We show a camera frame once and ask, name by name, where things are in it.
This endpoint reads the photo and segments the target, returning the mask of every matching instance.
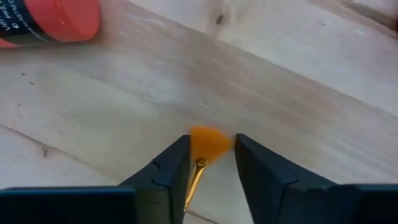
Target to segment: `clamp jaw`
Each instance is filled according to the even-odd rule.
[[[243,134],[235,155],[255,224],[398,223],[398,185],[338,185]],[[2,190],[0,223],[182,224],[190,170],[182,136],[119,186]]]

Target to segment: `orange paint bottle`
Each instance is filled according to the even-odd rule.
[[[0,47],[89,40],[99,26],[97,0],[0,0]]]

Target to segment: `orange brush bristles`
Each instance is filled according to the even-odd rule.
[[[201,126],[191,129],[191,155],[194,161],[202,158],[211,164],[230,148],[230,138],[217,129]]]

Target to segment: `paintbrush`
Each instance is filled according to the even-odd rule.
[[[191,157],[193,171],[188,185],[185,210],[198,187],[203,171],[231,148],[231,140],[217,129],[198,126],[191,129]]]

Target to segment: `wooden board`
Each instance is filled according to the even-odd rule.
[[[105,186],[121,180],[105,176],[56,149],[0,127],[0,189],[7,187]],[[210,224],[185,214],[184,224]]]
[[[339,183],[398,181],[393,113],[129,2],[102,4],[90,43],[0,53],[0,124],[115,179],[206,124]],[[233,153],[206,171],[190,211],[251,222]]]
[[[398,114],[395,0],[130,1]]]

